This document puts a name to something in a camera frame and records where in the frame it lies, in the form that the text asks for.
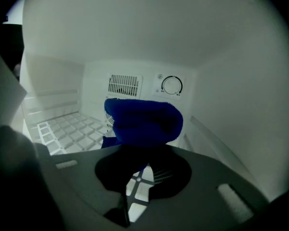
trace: blue cloth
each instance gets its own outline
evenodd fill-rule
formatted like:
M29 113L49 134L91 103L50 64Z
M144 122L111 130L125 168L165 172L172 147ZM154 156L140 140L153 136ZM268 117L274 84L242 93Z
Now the blue cloth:
M170 103L133 99L107 99L105 111L114 119L117 140L104 137L102 148L118 144L154 147L175 140L183 117Z

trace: vent grille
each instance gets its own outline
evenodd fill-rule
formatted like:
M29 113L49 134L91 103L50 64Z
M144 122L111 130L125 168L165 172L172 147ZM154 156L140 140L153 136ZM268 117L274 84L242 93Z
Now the vent grille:
M139 79L136 76L111 75L109 78L108 92L136 97L139 90Z
M110 133L107 134L107 137L116 137L114 131L111 131Z
M110 122L110 124L114 124L115 121L112 118L112 116L110 114L106 113L106 112L105 112L105 114L106 114L106 118Z

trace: white plastic wall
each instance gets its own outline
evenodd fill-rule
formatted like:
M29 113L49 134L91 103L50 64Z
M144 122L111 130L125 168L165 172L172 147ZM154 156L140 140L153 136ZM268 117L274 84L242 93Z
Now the white plastic wall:
M13 7L6 14L8 16L8 21L3 22L3 24L23 24L23 10L24 10L25 0L17 0Z
M270 200L288 189L289 34L266 0L26 0L23 22L21 83L42 94L25 100L32 124L61 114L48 109L58 100L77 110L80 97L103 121L107 74L142 75L141 99L184 116L175 145L220 160ZM159 71L185 76L180 101L151 94Z
M281 32L263 28L199 68L190 111L233 151L269 199L289 187L289 40ZM190 122L187 135L198 147L195 133Z
M24 53L20 84L27 95L22 108L33 140L39 137L36 124L79 110L83 68L81 64Z

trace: air vent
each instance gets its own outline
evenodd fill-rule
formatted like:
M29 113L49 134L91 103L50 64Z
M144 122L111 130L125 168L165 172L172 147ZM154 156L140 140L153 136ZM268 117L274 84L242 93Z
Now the air vent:
M142 76L109 75L108 92L139 99L141 85Z
M116 137L114 131L111 131L110 133L108 133L108 136L107 137Z
M109 115L109 114L106 113L106 112L105 112L105 115L106 115L106 119L107 119L108 122L110 123L110 124L107 124L107 126L110 127L110 128L112 128L112 126L110 126L110 125L113 125L113 124L114 124L114 119L112 118L111 115Z

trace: white grid shelf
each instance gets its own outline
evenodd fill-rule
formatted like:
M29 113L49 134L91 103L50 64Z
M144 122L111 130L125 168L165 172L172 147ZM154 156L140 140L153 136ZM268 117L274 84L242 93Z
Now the white grid shelf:
M114 136L111 128L79 113L39 123L38 131L50 155L98 150L102 147L103 136Z

